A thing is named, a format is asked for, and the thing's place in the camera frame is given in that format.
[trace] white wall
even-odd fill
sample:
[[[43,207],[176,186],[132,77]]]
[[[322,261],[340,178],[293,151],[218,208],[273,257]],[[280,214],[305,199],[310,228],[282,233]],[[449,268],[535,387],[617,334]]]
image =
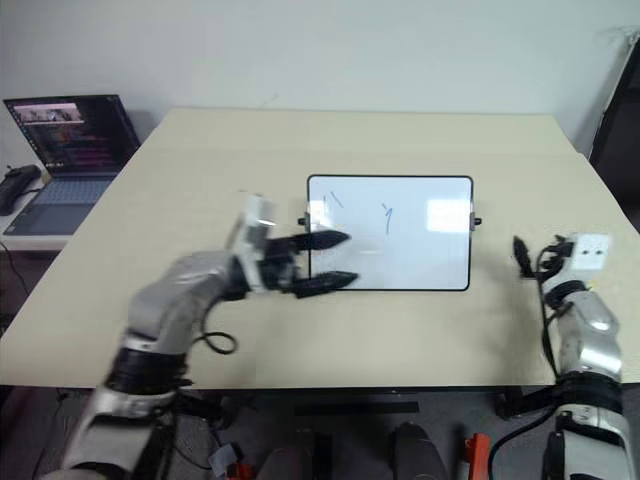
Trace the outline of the white wall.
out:
[[[586,151],[639,0],[0,0],[0,96],[553,113]],[[34,160],[5,109],[0,164]]]

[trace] floor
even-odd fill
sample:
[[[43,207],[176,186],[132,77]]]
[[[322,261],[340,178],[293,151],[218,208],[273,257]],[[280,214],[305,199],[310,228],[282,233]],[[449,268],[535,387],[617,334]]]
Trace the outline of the floor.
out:
[[[68,438],[87,393],[67,391],[58,415],[56,391],[45,388],[15,388],[2,409],[0,423],[0,478],[30,479],[56,468],[65,439]],[[406,394],[337,394],[325,392],[269,393],[230,397],[228,408],[243,405],[233,424],[218,430],[222,443],[240,447],[245,461],[259,467],[266,455],[278,446],[296,443],[297,432],[314,431],[331,435],[333,480],[391,480],[388,467],[389,434],[405,421],[427,430],[439,448],[451,479],[466,479],[467,466],[460,461],[463,438],[474,432],[488,434],[496,440],[505,433],[528,423],[533,417],[502,421],[493,413],[493,393],[481,391],[440,391]],[[640,387],[625,390],[626,415],[635,431],[635,445],[640,445]],[[322,405],[353,402],[416,402],[416,413],[323,415]],[[542,452],[552,428],[548,422],[539,429],[516,438],[500,451],[496,459],[497,479],[540,478]],[[181,417],[178,445],[192,458],[206,464],[216,448],[204,421]],[[635,449],[636,464],[640,449]],[[42,456],[37,472],[34,467]],[[210,472],[195,469],[175,456],[171,479],[212,478]]]

